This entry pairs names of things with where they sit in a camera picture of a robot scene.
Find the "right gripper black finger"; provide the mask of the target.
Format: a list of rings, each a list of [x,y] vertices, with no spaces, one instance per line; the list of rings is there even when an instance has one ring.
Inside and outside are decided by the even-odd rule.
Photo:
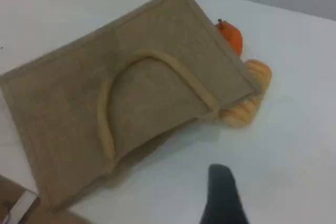
[[[248,223],[235,177],[225,165],[209,166],[207,201],[200,223]]]

